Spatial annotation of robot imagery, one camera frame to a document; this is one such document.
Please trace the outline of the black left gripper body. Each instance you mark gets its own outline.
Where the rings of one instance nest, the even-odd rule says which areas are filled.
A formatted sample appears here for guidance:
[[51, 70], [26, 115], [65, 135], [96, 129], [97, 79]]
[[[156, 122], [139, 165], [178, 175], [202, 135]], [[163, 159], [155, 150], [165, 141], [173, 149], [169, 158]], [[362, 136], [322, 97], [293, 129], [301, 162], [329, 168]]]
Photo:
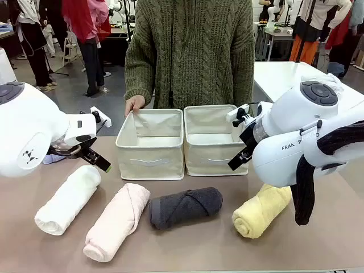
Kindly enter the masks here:
[[80, 144], [77, 144], [71, 148], [67, 147], [54, 147], [51, 146], [51, 154], [52, 155], [58, 155], [58, 156], [64, 156], [66, 158], [70, 159], [77, 159], [81, 158], [83, 156], [86, 156], [86, 154], [91, 150], [91, 146], [96, 141], [96, 137], [86, 140]]

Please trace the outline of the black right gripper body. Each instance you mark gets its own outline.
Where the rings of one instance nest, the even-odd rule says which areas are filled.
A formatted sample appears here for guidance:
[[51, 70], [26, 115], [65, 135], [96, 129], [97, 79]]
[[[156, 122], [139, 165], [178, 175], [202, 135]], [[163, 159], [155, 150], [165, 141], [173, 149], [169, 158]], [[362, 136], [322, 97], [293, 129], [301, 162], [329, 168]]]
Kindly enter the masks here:
[[249, 125], [247, 125], [239, 136], [244, 144], [246, 144], [247, 142], [251, 143], [251, 154], [253, 153], [255, 147], [258, 144], [258, 142], [255, 140], [255, 137], [254, 137], [255, 125], [256, 125], [255, 122], [252, 122]]

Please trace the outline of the person's right hand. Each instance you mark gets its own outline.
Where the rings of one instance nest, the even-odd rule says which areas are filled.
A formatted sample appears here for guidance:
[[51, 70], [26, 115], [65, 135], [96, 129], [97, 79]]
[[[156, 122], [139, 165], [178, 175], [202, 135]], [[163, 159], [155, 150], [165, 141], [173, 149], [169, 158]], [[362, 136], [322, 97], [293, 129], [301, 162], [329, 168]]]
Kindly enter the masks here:
[[125, 117], [128, 116], [131, 111], [139, 111], [145, 106], [145, 98], [141, 95], [136, 95], [125, 102]]

